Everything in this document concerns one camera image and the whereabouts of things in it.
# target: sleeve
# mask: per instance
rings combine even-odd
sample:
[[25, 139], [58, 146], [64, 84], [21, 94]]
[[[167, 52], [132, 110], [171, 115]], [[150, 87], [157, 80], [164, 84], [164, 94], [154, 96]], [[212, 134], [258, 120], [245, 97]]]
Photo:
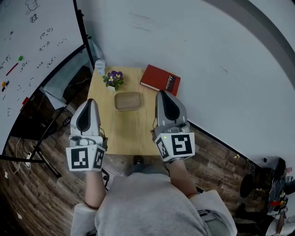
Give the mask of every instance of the sleeve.
[[208, 210], [216, 212], [228, 228], [230, 235], [236, 236], [237, 229], [234, 219], [216, 190], [193, 196], [190, 198], [190, 201], [197, 211]]
[[71, 236], [84, 236], [96, 230], [94, 219], [97, 210], [89, 208], [84, 203], [75, 206], [71, 227]]

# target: flower pot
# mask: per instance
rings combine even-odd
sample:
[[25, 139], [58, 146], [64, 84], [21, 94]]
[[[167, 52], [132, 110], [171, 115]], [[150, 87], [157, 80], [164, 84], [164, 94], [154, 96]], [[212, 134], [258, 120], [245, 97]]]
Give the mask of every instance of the flower pot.
[[115, 87], [113, 87], [111, 85], [109, 85], [107, 88], [110, 89], [111, 91], [115, 91]]

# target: tabletop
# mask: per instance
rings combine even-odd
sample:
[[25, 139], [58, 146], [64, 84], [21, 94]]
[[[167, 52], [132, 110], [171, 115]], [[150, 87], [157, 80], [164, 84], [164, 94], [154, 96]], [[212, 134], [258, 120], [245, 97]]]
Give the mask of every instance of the tabletop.
[[[106, 74], [111, 71], [121, 71], [124, 75], [124, 84], [116, 92], [105, 86], [102, 76], [95, 69], [88, 93], [88, 99], [94, 99], [98, 105], [101, 128], [108, 138], [107, 153], [159, 155], [150, 132], [155, 120], [157, 91], [139, 84], [145, 69], [119, 66], [106, 68]], [[114, 96], [121, 92], [140, 92], [143, 100], [141, 109], [129, 112], [117, 111]]]

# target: red book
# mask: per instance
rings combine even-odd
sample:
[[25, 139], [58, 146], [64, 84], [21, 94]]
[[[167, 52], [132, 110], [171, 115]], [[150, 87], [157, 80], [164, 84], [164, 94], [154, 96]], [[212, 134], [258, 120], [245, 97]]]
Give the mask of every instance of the red book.
[[177, 94], [180, 77], [148, 65], [144, 72], [140, 84], [156, 91], [166, 90], [174, 96]]

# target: wooden floor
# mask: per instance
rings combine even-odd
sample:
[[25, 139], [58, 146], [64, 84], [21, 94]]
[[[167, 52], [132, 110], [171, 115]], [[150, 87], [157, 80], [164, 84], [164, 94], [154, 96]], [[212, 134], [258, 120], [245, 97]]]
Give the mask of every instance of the wooden floor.
[[[87, 87], [72, 105], [77, 108], [86, 98]], [[44, 98], [40, 109], [49, 107], [49, 102]], [[70, 115], [69, 112], [64, 112], [58, 123], [61, 124]], [[243, 158], [235, 159], [234, 152], [205, 134], [195, 129], [192, 131], [195, 133], [196, 154], [185, 160], [185, 164], [196, 186], [204, 191], [216, 189], [231, 213], [235, 212], [241, 202], [246, 203], [247, 210], [260, 211], [263, 205], [261, 197], [254, 201], [253, 195], [246, 199], [239, 196], [240, 184], [249, 171], [249, 163]], [[26, 235], [70, 234], [73, 208], [83, 202], [84, 198], [85, 173], [68, 170], [65, 147], [68, 146], [69, 134], [68, 126], [49, 136], [41, 145], [48, 162], [62, 175], [59, 179], [44, 164], [32, 164], [30, 170], [20, 164], [19, 171], [13, 174], [11, 169], [17, 170], [19, 163], [11, 162], [10, 169], [7, 161], [0, 160], [1, 193], [6, 198], [9, 214]], [[8, 156], [16, 156], [18, 140], [10, 138], [6, 148]], [[32, 151], [35, 144], [36, 141], [25, 140], [24, 148]], [[17, 155], [23, 158], [27, 156], [22, 140], [18, 143]], [[145, 161], [162, 167], [159, 156], [145, 156]], [[114, 176], [126, 175], [131, 165], [132, 156], [106, 155], [103, 168], [111, 177], [108, 187]]]

